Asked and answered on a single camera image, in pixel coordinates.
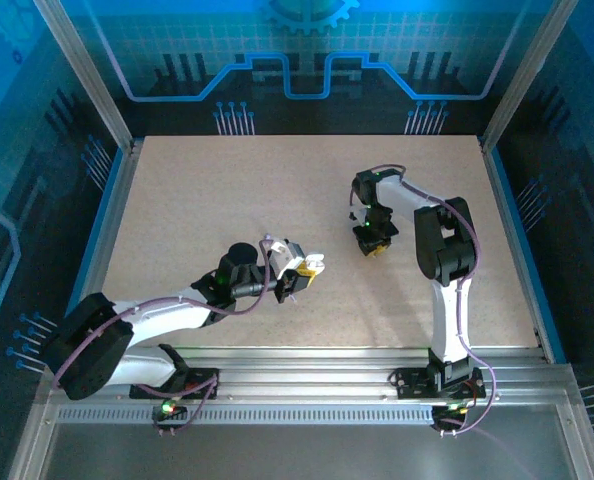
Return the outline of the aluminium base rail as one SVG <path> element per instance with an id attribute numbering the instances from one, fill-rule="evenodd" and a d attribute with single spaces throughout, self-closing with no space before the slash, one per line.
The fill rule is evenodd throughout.
<path id="1" fill-rule="evenodd" d="M 181 348 L 193 368 L 220 371 L 218 404 L 394 404 L 388 375 L 423 367 L 424 349 L 404 348 Z M 538 348 L 479 348 L 482 373 L 497 406 L 578 404 L 573 370 L 551 364 Z"/>

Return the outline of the aluminium table side rail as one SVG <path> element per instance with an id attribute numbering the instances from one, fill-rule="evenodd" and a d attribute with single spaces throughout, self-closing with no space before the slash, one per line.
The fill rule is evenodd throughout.
<path id="1" fill-rule="evenodd" d="M 501 157 L 496 147 L 482 149 L 482 155 L 538 344 L 550 363 L 566 364 L 568 359 Z"/>
<path id="2" fill-rule="evenodd" d="M 87 295 L 103 290 L 143 145 L 144 138 L 138 138 L 134 141 L 130 153 L 118 152 L 115 157 L 64 318 L 67 318 Z"/>

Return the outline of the aluminium frame post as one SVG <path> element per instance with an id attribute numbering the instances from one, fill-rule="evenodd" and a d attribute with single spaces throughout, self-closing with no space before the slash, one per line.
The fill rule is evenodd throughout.
<path id="1" fill-rule="evenodd" d="M 481 138 L 482 153 L 488 155 L 500 140 L 529 87 L 543 68 L 579 0 L 552 0 L 533 40 Z"/>
<path id="2" fill-rule="evenodd" d="M 61 1 L 33 0 L 33 3 L 117 146 L 124 154 L 130 154 L 133 135 Z"/>

